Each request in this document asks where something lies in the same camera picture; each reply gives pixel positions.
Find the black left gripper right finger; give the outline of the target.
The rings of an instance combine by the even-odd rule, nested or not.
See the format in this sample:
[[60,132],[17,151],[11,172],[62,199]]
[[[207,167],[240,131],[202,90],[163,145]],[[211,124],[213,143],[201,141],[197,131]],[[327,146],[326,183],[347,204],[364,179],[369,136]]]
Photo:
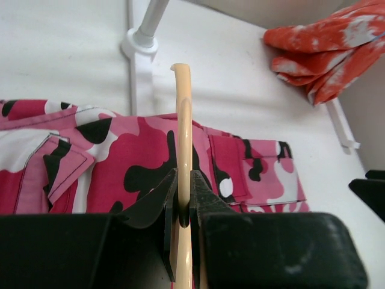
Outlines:
[[196,288],[367,288],[350,232],[327,213],[238,213],[191,172]]

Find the beige wooden hanger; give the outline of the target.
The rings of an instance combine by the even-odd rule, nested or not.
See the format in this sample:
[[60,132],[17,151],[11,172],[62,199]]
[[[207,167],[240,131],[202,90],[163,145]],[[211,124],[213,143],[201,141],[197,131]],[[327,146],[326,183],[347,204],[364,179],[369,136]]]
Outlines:
[[193,169],[192,94],[189,65],[171,66],[176,82],[178,248],[174,288],[208,288],[205,255],[200,254],[199,273],[193,273],[193,253],[189,216],[191,171]]

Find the pink camouflage trousers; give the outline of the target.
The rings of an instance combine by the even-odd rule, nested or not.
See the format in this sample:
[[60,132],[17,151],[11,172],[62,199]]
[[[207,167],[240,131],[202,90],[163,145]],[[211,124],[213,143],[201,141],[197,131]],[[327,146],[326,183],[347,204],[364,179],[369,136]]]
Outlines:
[[[306,212],[286,142],[194,123],[192,167],[237,212]],[[122,116],[47,100],[1,101],[1,213],[105,213],[177,165],[177,117]]]

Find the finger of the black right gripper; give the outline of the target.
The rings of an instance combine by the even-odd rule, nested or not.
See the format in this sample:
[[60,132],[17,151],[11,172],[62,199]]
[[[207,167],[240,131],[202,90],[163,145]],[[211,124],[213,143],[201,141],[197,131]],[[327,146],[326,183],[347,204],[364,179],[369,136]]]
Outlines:
[[364,179],[353,179],[348,186],[373,212],[384,212],[383,170],[369,170]]

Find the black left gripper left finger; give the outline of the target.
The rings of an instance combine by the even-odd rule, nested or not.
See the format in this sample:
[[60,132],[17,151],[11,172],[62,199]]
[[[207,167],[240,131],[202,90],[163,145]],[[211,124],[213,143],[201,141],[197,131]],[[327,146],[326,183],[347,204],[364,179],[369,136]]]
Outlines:
[[112,214],[1,217],[2,288],[170,288],[177,173]]

